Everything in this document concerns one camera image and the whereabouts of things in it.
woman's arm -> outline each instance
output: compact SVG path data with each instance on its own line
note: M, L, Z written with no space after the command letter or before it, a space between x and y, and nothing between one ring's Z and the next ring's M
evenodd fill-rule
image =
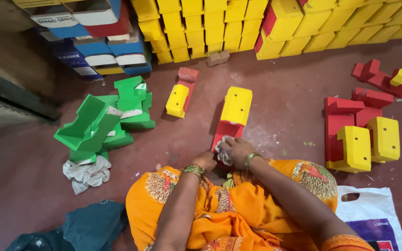
M235 166L241 170L245 168L245 158L255 152L252 145L240 138L228 139L227 144L224 143L222 146L229 149ZM271 191L287 213L311 234L318 248L334 235L358 236L319 198L273 168L261 157L250 159L249 171Z
M213 157L212 152L203 152L195 157L192 163L210 171L216 166ZM152 250L185 250L195 214L199 184L200 180L196 174L181 173L178 184L171 192L159 216L156 241Z

orange saree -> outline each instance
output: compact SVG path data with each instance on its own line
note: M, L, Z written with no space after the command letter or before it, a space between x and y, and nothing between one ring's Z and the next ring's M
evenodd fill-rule
M268 163L311 191L333 211L337 185L324 167L302 160ZM175 188L180 171L171 167L145 173L126 197L126 211L137 248L150 250L161 210ZM213 186L205 177L198 187L188 249L203 251L316 251L311 237L283 210L252 174L235 171L234 187ZM334 236L321 251L372 250L354 236Z

woman's hand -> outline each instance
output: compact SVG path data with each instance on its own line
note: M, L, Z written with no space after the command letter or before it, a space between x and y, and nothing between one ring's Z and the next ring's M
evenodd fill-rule
M214 160L214 153L211 151L205 151L198 154L192 161L192 164L200 166L206 171L211 171L217 166L217 162Z
M255 152L255 148L247 141L241 138L227 138L226 142L222 143L221 146L225 149L232 160L234 165L239 170L245 170L244 161L246 157Z

white cloth rag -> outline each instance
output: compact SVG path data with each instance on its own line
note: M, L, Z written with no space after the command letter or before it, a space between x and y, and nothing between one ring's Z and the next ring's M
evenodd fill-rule
M224 148L222 148L220 146L221 143L226 142L227 138L232 138L233 139L232 136L224 135L223 138L220 141L218 141L217 145L214 146L214 150L218 153L218 155L217 155L218 160L222 161L226 166L230 167L230 166L233 165L234 161L229 156L229 153Z
M78 195L87 190L89 186L97 187L107 182L109 180L109 168L111 168L111 163L104 157L97 155L96 162L81 166L68 160L63 165L63 174L69 180L74 178L72 188L75 195Z

green wooden block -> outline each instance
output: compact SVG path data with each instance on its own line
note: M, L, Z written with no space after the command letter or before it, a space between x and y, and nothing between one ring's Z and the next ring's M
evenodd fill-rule
M101 155L106 160L108 160L108 151L104 148L101 148L100 151L96 153L96 155Z
M128 132L122 130L120 122L116 124L113 131L115 131L116 134L105 138L105 141L103 141L103 148L112 149L134 142L133 137L131 137Z
M89 94L77 110L74 122L57 130L54 138L74 151L97 152L122 112Z
M96 98L102 100L106 104L116 107L117 101L119 101L119 95L105 95L105 96L96 96Z
M142 102L143 113L141 115L121 119L120 123L129 129L155 128L156 123L150 119L150 112L148 111L151 108L151 98L152 94L147 93L145 100Z
M137 116L143 113L142 101L145 100L147 85L141 76L116 81L114 87L119 91L117 109L124 112L121 118Z
M77 165L93 163L96 162L96 152L69 149L69 160Z

